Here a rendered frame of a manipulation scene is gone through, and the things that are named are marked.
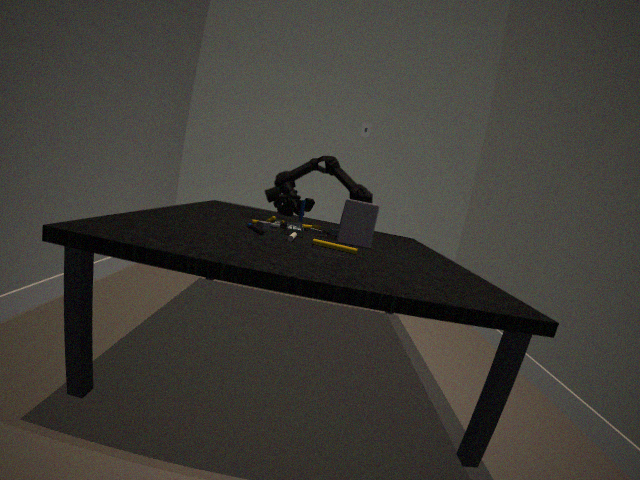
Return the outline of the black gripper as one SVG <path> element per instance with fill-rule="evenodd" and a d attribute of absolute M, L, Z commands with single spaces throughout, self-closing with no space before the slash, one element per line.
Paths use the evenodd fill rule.
<path fill-rule="evenodd" d="M 281 204 L 284 203 L 286 210 L 291 210 L 299 216 L 302 200 L 300 200 L 301 196 L 297 195 L 297 192 L 298 191 L 293 188 L 288 188 L 283 194 L 277 194 L 273 202 L 274 207 L 281 208 Z M 304 211 L 310 212 L 315 201 L 310 198 L 305 198 L 305 200 L 306 203 Z"/>

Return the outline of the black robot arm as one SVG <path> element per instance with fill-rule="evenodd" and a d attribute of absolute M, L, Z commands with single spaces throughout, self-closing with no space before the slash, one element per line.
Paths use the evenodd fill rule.
<path fill-rule="evenodd" d="M 318 163 L 325 161 L 323 168 Z M 274 201 L 277 194 L 283 194 L 288 188 L 295 187 L 295 181 L 299 177 L 303 177 L 312 171 L 319 171 L 323 174 L 336 176 L 342 184 L 350 191 L 350 199 L 373 203 L 373 193 L 362 184 L 353 181 L 340 167 L 340 164 L 334 156 L 322 156 L 320 158 L 312 158 L 309 162 L 297 167 L 292 171 L 284 171 L 276 175 L 274 187 L 266 189 L 266 198 L 268 203 Z M 293 188 L 294 189 L 294 188 Z M 284 216 L 293 216 L 293 211 L 286 210 L 285 205 L 281 204 L 281 208 L 277 208 L 279 214 Z"/>

